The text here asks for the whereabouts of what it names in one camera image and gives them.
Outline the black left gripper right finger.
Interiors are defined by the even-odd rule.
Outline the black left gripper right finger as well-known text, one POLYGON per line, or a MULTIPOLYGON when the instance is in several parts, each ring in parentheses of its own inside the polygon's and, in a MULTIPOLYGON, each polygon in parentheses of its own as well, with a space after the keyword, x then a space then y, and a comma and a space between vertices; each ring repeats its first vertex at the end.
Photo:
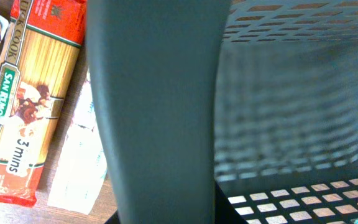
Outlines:
POLYGON ((239 215, 231 205, 228 198, 217 182, 214 183, 214 223, 215 224, 246 224, 246 221, 239 215))

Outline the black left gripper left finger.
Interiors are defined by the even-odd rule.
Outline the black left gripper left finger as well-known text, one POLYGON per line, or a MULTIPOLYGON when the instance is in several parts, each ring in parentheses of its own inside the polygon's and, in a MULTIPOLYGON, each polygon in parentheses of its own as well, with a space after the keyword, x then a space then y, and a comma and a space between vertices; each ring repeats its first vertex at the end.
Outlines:
POLYGON ((119 224, 118 212, 115 212, 104 224, 119 224))

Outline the grey plastic shopping basket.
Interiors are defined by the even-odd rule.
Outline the grey plastic shopping basket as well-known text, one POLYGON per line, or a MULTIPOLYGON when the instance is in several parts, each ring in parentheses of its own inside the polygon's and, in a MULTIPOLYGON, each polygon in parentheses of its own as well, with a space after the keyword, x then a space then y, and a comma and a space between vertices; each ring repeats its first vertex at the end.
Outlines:
POLYGON ((358 223, 358 0, 87 3, 119 223, 358 223))

